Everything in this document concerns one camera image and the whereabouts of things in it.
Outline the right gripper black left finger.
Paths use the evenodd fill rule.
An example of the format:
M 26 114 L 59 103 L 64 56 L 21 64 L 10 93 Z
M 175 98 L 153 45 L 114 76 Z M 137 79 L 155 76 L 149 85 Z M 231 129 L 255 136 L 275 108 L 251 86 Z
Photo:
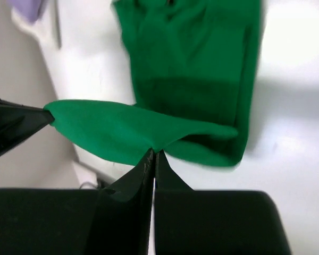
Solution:
M 147 254 L 154 152 L 102 189 L 0 188 L 0 254 Z

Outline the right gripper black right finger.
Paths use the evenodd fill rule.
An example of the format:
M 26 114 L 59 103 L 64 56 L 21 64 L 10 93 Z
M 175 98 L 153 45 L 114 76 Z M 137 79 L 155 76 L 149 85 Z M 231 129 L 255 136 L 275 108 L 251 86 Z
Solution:
M 157 254 L 290 254 L 271 197 L 251 190 L 194 190 L 164 152 L 155 163 Z

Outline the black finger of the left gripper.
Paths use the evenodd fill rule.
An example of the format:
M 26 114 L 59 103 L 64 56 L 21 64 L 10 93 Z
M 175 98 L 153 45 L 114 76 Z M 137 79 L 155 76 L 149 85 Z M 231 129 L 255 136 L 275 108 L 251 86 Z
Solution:
M 0 99 L 0 156 L 53 121 L 54 117 L 47 110 Z

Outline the white t shirt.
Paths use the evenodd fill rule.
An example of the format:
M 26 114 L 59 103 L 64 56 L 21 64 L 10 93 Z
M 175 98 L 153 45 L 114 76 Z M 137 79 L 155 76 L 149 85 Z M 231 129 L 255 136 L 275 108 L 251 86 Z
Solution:
M 45 1 L 42 15 L 33 24 L 13 8 L 11 8 L 11 19 L 20 31 L 32 36 L 40 45 L 61 48 L 57 1 Z

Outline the purple t shirt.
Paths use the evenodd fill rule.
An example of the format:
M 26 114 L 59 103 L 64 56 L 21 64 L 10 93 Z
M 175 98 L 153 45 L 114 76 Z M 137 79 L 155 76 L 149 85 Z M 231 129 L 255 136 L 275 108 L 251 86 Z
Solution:
M 21 14 L 29 23 L 35 23 L 43 13 L 44 0 L 10 0 L 11 8 Z

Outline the green t shirt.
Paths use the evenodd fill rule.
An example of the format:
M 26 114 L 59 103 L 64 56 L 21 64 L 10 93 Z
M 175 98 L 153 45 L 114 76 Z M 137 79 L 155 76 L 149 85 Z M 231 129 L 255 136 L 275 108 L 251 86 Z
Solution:
M 58 100 L 53 127 L 84 150 L 136 165 L 149 150 L 241 161 L 262 32 L 261 1 L 114 1 L 134 105 Z

